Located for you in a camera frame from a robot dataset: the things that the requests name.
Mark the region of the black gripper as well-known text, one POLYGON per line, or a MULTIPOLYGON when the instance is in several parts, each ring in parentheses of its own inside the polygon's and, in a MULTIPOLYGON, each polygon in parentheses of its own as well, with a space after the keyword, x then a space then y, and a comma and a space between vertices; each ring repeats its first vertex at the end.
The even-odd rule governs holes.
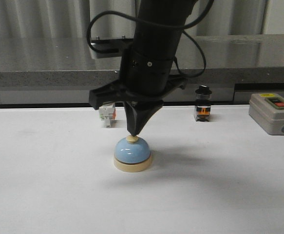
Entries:
POLYGON ((119 77, 91 90, 89 104, 94 109, 111 102, 123 102, 127 130, 139 135, 149 119, 163 107, 163 98, 177 88, 184 89, 188 79, 170 75, 173 60, 153 60, 140 55, 133 47, 122 53, 119 77))

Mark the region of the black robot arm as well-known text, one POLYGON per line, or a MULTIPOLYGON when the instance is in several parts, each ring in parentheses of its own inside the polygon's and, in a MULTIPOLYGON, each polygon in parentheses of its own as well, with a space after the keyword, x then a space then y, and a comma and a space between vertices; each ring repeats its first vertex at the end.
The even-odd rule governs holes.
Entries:
POLYGON ((163 106, 163 98, 185 88, 187 78, 170 70, 193 0, 143 0, 136 18, 133 42, 122 53, 119 77, 91 90, 89 104, 122 102, 127 129, 140 134, 148 120, 163 106))

